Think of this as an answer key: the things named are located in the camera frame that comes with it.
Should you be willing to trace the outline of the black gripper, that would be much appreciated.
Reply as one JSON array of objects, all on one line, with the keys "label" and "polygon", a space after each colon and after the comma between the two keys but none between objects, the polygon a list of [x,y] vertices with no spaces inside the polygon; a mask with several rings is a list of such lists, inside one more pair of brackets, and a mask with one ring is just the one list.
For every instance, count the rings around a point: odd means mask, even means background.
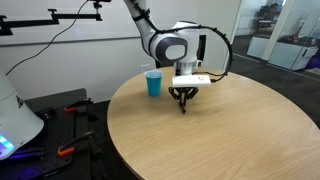
[{"label": "black gripper", "polygon": [[197,87],[169,87],[169,93],[178,101],[179,107],[183,104],[186,109],[186,104],[189,99],[192,99],[198,92]]}]

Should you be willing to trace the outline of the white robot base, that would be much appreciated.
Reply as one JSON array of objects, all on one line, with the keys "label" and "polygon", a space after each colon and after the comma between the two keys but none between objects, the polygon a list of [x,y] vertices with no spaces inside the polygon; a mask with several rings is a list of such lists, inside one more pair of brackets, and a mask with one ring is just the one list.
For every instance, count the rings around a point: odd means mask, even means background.
[{"label": "white robot base", "polygon": [[0,71],[0,160],[35,138],[44,121],[36,116]]}]

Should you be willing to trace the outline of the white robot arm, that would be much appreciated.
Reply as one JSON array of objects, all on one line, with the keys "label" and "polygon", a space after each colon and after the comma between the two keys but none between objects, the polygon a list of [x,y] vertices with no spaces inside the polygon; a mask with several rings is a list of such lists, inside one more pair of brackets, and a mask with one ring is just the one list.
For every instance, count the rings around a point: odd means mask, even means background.
[{"label": "white robot arm", "polygon": [[146,0],[123,0],[141,35],[144,51],[159,63],[174,65],[175,78],[192,76],[197,68],[199,25],[178,21],[171,29],[154,24]]}]

